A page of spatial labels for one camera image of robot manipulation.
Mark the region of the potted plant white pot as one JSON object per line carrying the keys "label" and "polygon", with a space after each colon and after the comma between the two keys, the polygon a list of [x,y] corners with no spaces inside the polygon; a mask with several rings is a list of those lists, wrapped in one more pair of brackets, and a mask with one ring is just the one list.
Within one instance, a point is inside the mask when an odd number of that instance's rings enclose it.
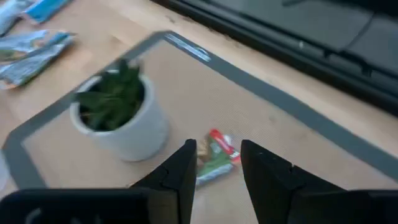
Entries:
{"label": "potted plant white pot", "polygon": [[161,150],[169,134],[152,80],[139,61],[121,58],[74,92],[73,125],[124,161],[143,161]]}

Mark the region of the red green granola bar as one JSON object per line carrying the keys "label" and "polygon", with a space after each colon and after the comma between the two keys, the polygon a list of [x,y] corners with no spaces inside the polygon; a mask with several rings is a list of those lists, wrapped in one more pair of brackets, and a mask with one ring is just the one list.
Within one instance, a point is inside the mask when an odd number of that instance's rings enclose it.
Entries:
{"label": "red green granola bar", "polygon": [[229,174],[240,165],[240,152],[232,145],[231,138],[218,129],[211,129],[197,141],[197,187]]}

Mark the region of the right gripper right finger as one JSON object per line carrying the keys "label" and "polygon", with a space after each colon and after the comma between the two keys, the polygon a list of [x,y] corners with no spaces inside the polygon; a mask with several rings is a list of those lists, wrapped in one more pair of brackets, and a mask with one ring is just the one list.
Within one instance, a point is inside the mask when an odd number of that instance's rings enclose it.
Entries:
{"label": "right gripper right finger", "polygon": [[241,162],[259,224],[370,224],[370,198],[243,140]]}

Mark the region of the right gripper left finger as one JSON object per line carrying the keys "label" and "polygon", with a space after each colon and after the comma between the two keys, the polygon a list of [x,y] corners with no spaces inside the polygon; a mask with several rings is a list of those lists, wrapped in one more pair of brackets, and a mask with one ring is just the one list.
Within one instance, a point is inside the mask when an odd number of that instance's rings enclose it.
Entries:
{"label": "right gripper left finger", "polygon": [[197,178],[197,142],[187,139],[161,165],[133,184],[134,224],[190,224]]}

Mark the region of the black aluminium frame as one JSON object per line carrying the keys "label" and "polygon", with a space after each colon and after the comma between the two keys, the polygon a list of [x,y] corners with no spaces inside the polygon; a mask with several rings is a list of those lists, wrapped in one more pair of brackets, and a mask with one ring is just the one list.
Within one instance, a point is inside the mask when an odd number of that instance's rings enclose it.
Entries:
{"label": "black aluminium frame", "polygon": [[[280,28],[258,24],[209,0],[151,0],[398,117],[398,73],[345,50],[333,50]],[[392,0],[365,0],[393,16]]]}

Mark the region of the tan mat grey border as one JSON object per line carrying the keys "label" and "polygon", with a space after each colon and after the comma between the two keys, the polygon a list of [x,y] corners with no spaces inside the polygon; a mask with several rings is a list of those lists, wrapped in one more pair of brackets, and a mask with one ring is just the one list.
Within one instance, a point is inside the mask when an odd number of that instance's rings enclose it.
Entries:
{"label": "tan mat grey border", "polygon": [[127,53],[141,59],[166,115],[167,140],[153,157],[124,162],[79,132],[67,94],[13,130],[4,153],[19,189],[127,187],[187,139],[211,129],[239,149],[247,139],[343,189],[398,189],[398,158],[173,32]]}

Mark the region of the blue silver granola bar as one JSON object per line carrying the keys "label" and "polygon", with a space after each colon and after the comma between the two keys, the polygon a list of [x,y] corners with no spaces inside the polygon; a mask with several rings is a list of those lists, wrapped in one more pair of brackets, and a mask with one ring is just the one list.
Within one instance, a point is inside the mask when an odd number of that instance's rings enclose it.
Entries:
{"label": "blue silver granola bar", "polygon": [[0,37],[7,34],[21,13],[34,2],[35,0],[6,0],[0,5]]}
{"label": "blue silver granola bar", "polygon": [[73,41],[74,36],[69,33],[57,34],[43,47],[29,53],[22,59],[0,67],[0,90],[13,89],[29,82]]}

